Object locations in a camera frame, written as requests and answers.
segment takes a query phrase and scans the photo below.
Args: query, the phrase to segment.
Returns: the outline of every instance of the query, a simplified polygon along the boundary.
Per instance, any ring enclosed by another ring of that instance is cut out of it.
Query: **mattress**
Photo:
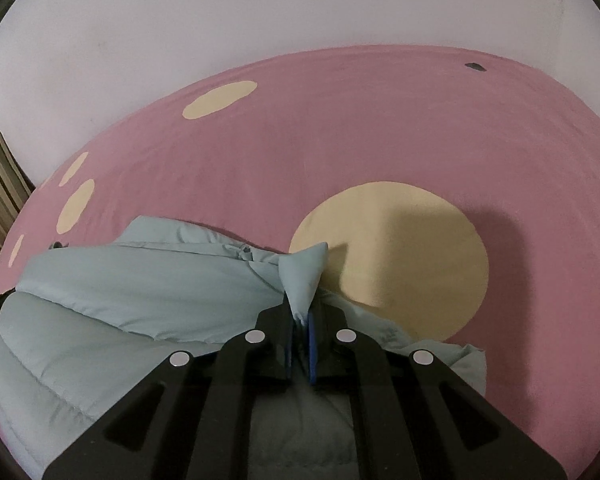
[[[36,189],[0,292],[54,241],[109,243],[140,215],[282,252],[327,241],[323,285],[483,348],[486,398],[570,478],[600,450],[600,118],[540,70],[379,45],[187,86]]]

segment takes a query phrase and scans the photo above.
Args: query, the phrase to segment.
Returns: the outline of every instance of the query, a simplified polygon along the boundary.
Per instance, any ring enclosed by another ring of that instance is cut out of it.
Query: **metal bolt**
[[[343,328],[336,332],[336,339],[343,343],[353,343],[356,340],[356,333],[349,328]]]
[[[262,330],[249,330],[244,335],[244,338],[249,343],[261,343],[264,341],[265,337],[265,333]]]
[[[169,362],[173,366],[184,366],[189,362],[189,354],[186,352],[176,352],[171,354],[169,357]]]
[[[413,360],[419,365],[430,365],[433,362],[433,354],[427,350],[417,350],[413,354]]]

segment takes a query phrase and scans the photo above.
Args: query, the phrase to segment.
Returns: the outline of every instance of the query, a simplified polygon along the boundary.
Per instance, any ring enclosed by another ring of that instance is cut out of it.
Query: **white wall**
[[[510,57],[600,115],[591,0],[17,0],[0,24],[0,129],[40,183],[106,126],[200,78],[360,43]]]

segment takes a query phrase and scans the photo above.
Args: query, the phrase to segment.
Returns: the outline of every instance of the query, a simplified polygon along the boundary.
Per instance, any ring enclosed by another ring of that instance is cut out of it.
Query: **beige polka dot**
[[[16,240],[16,244],[13,246],[13,249],[11,250],[11,256],[9,257],[9,268],[10,269],[11,269],[11,266],[13,265],[14,260],[16,259],[16,256],[18,256],[18,252],[20,251],[20,246],[22,245],[23,239],[24,239],[24,235],[20,235],[18,240]]]
[[[237,81],[214,88],[188,105],[182,112],[182,116],[185,119],[198,119],[227,108],[253,92],[256,86],[258,84],[254,81]]]
[[[321,284],[400,324],[445,340],[474,316],[489,263],[474,226],[423,189],[371,182],[330,197],[302,220],[290,252],[330,247]]]
[[[89,152],[81,153],[78,156],[78,158],[76,158],[73,161],[73,163],[64,172],[64,175],[60,179],[60,184],[58,184],[59,187],[62,187],[62,186],[64,186],[64,184],[69,182],[69,179],[71,179],[71,177],[74,176],[75,173],[77,173],[77,171],[80,169],[80,166],[83,164],[83,162],[85,161],[85,159],[87,158],[88,155],[89,155]]]
[[[56,232],[59,235],[70,230],[80,219],[80,215],[87,207],[94,189],[95,182],[93,179],[89,179],[69,197],[60,212],[58,224],[56,224]]]

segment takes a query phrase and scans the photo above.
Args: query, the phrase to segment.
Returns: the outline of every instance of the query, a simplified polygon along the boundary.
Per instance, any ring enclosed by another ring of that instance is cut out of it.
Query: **dark spot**
[[[474,70],[477,70],[478,72],[487,72],[487,69],[485,67],[483,67],[482,65],[478,65],[477,63],[466,63],[465,66],[468,66],[469,68],[473,68]]]

